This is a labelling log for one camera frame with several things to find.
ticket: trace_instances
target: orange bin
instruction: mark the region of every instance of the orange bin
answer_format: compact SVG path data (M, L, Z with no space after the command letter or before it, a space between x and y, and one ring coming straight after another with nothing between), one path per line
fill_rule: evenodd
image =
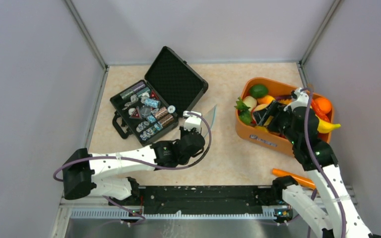
M291 91L297 89L297 87L280 83L271 79L257 77L249 80L245 88L243 89L243 92L241 94L241 98L244 99L246 96L249 95L249 89L254 86L255 84L263 84L268 88L268 95L276 97L281 95L289 95ZM313 98L322 97L322 95L314 93ZM293 156L293 145L287 140L280 136L255 129L252 126L246 125L239 119L238 110L235 112L236 115L236 133L244 140L248 140L250 142L256 143L261 146L265 146L267 148L282 152L284 154L287 154L289 156ZM334 116L334 110L333 108L331 111L327 114L329 120L333 121ZM321 139L323 141L326 141L327 143L331 140L331 133L328 134L319 134Z

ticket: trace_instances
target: green lime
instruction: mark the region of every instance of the green lime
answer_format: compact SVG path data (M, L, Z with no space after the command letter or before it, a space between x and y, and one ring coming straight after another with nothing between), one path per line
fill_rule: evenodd
M268 89L263 84L256 84L249 89L249 93L254 98L263 98L268 94Z
M252 114L248 110L240 112L239 119L246 125L252 123Z

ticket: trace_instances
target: logo on bin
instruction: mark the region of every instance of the logo on bin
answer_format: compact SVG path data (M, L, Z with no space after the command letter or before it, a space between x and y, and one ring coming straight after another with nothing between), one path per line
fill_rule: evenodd
M265 144L270 145L270 146L277 147L277 144L274 144L274 143L271 143L271 142L266 141L266 140L264 140L264 139L258 138L257 135L250 135L249 138L250 138L250 139L257 140L257 141L260 141L260 142L265 143Z

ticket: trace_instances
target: poker set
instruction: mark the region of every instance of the poker set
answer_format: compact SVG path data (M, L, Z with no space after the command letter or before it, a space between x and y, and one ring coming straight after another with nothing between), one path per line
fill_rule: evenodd
M121 138L133 134L141 145L151 144L175 128L207 89L208 83L165 46L143 80L110 99L116 109L112 124Z

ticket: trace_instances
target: white wall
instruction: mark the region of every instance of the white wall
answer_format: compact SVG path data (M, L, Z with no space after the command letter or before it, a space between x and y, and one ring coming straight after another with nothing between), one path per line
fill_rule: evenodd
M307 63L342 128L332 146L367 225L381 235L381 1L345 1Z
M0 0L0 238L45 238L102 69L61 0Z
M333 0L73 0L108 64L300 60Z

